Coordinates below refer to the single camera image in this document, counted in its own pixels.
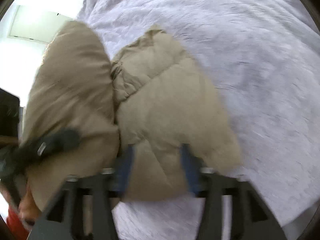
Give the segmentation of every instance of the person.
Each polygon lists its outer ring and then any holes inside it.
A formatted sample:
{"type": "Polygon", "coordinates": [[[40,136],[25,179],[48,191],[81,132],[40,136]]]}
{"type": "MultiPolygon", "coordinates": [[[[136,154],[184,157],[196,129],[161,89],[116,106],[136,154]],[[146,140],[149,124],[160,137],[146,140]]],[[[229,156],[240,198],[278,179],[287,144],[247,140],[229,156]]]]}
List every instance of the person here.
{"type": "Polygon", "coordinates": [[[41,215],[41,211],[36,206],[30,187],[27,186],[26,194],[21,199],[18,210],[13,208],[12,200],[8,190],[0,184],[0,193],[9,204],[6,223],[16,240],[26,240],[29,235],[31,225],[41,215]],[[23,225],[22,221],[29,222],[29,225],[23,225]]]}

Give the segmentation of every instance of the red fabric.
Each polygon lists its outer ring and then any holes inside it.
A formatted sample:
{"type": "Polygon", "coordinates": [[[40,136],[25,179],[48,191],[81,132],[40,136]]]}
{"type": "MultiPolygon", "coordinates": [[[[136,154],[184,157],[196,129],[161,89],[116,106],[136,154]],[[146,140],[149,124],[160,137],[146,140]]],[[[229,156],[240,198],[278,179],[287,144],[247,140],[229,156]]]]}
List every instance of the red fabric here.
{"type": "Polygon", "coordinates": [[[28,238],[29,232],[23,227],[18,215],[10,206],[8,210],[7,226],[16,240],[26,240],[28,238]]]}

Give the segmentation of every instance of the white fluffy blanket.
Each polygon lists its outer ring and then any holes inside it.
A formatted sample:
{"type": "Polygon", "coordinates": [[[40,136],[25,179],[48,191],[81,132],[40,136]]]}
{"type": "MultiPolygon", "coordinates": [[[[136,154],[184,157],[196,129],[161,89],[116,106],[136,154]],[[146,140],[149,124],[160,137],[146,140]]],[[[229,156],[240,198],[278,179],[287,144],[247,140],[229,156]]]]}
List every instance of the white fluffy blanket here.
{"type": "MultiPolygon", "coordinates": [[[[112,58],[154,23],[220,89],[244,174],[281,225],[320,197],[320,36],[299,0],[84,0],[78,19],[112,58]]],[[[120,237],[194,239],[202,201],[121,203],[120,237]]]]}

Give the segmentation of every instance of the person's hand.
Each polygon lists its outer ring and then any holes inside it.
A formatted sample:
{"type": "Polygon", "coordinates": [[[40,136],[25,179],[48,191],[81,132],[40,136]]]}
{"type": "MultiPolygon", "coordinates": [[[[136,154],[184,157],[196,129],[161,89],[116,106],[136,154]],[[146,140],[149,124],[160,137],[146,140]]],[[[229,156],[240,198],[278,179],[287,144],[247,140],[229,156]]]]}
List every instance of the person's hand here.
{"type": "Polygon", "coordinates": [[[36,219],[41,215],[41,211],[33,199],[29,185],[27,185],[27,192],[21,199],[18,210],[19,218],[29,225],[33,225],[36,219]]]}

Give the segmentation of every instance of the quilted padding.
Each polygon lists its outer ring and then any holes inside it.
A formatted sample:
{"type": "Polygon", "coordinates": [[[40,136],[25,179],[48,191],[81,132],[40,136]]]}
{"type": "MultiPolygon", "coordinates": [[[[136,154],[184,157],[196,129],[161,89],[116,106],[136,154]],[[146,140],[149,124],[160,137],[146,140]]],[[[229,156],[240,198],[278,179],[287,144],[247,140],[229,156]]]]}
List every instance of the quilted padding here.
{"type": "Polygon", "coordinates": [[[29,95],[23,141],[71,127],[80,132],[81,144],[28,167],[41,210],[68,175],[94,175],[116,158],[119,133],[110,70],[99,38],[82,23],[67,23],[47,48],[29,95]]]}
{"type": "Polygon", "coordinates": [[[159,27],[115,56],[112,75],[121,145],[135,145],[125,200],[161,200],[185,192],[182,143],[220,173],[241,164],[216,88],[159,27]]]}

